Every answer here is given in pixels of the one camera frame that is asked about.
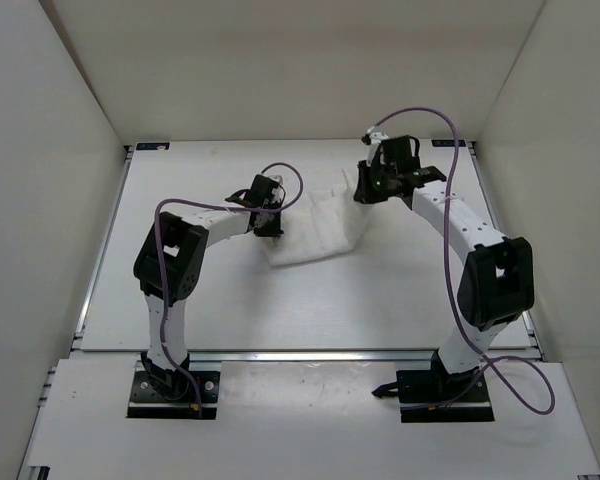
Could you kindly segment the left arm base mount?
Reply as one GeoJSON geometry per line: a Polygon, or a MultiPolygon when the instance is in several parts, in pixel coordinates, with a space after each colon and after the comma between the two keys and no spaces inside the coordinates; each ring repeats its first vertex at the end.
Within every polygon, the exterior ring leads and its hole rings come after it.
{"type": "Polygon", "coordinates": [[[215,420],[220,393],[220,364],[185,360],[200,395],[180,371],[163,370],[140,354],[129,393],[127,414],[132,419],[215,420]]]}

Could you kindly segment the white pleated skirt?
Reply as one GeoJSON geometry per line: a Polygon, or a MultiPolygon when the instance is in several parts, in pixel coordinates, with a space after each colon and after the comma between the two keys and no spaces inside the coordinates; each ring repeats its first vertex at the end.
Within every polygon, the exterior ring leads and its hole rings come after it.
{"type": "Polygon", "coordinates": [[[354,200],[357,178],[351,170],[344,169],[342,177],[329,191],[313,191],[281,214],[283,234],[261,241],[270,266],[306,264],[346,254],[356,247],[373,207],[354,200]]]}

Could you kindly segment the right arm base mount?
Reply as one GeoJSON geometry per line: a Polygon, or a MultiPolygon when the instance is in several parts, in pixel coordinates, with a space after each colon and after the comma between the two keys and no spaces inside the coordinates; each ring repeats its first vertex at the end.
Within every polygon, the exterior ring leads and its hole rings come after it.
{"type": "Polygon", "coordinates": [[[400,368],[396,380],[378,386],[377,399],[397,398],[407,424],[493,422],[490,395],[479,367],[448,373],[437,351],[427,369],[400,368]]]}

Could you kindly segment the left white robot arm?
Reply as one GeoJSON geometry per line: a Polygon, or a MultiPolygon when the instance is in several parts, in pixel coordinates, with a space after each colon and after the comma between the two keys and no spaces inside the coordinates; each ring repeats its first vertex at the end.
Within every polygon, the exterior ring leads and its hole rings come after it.
{"type": "Polygon", "coordinates": [[[162,202],[139,251],[133,275],[149,310],[149,348],[141,355],[149,378],[168,398],[183,395],[190,384],[184,313],[197,286],[204,255],[211,246],[237,235],[277,239],[283,234],[281,208],[286,192],[279,175],[258,174],[251,186],[219,205],[173,199],[192,206],[183,217],[162,202]]]}

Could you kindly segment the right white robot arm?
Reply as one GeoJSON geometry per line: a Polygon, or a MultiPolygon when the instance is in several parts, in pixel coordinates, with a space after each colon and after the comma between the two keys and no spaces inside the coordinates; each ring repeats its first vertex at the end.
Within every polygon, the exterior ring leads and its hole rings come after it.
{"type": "Polygon", "coordinates": [[[526,239],[511,239],[490,226],[449,191],[449,181],[438,168],[422,166],[417,138],[371,133],[362,141],[369,153],[358,164],[355,201],[372,205],[402,200],[448,239],[463,265],[460,283],[452,291],[459,324],[434,355],[435,370],[428,376],[432,395],[451,400],[479,367],[493,339],[533,306],[532,247],[526,239]]]}

